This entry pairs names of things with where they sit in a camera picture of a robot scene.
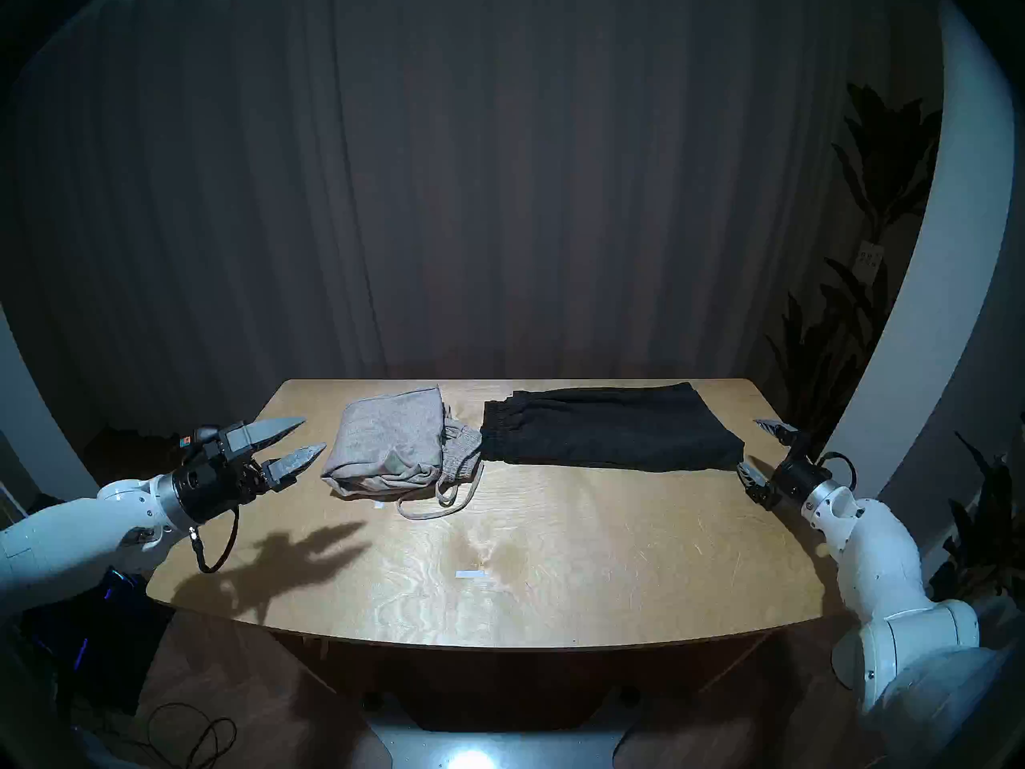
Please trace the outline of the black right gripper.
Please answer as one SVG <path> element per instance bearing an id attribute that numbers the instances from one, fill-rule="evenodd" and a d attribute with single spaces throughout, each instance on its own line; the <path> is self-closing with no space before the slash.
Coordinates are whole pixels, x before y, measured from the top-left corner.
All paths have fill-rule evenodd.
<path id="1" fill-rule="evenodd" d="M 752 501 L 764 509 L 774 509 L 783 498 L 803 503 L 819 485 L 831 480 L 831 472 L 809 457 L 812 448 L 810 434 L 776 419 L 758 418 L 754 422 L 788 451 L 769 478 L 757 466 L 747 461 L 738 463 L 737 476 L 743 487 L 748 489 Z"/>

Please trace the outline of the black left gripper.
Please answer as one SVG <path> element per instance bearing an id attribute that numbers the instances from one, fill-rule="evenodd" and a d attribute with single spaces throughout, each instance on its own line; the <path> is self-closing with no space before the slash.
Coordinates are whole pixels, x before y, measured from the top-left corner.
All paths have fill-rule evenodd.
<path id="1" fill-rule="evenodd" d="M 268 460 L 264 470 L 253 454 L 304 423 L 303 417 L 278 417 L 224 429 L 202 424 L 184 437 L 183 461 L 172 473 L 173 492 L 184 516 L 202 525 L 271 492 L 269 482 L 296 482 L 324 451 L 325 443 L 306 445 Z"/>

